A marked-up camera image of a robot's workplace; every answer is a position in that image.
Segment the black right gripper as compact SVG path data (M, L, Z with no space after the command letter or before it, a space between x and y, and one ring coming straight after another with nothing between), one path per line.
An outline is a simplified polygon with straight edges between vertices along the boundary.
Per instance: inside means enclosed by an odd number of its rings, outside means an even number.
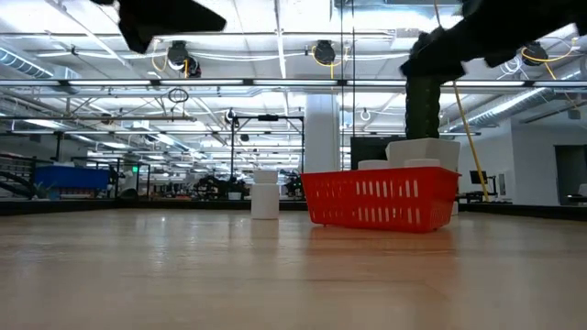
M406 78L459 78L464 75L462 63L475 59L493 68L568 24L586 33L586 0L466 0L461 14L454 27L438 27L417 41L400 67Z

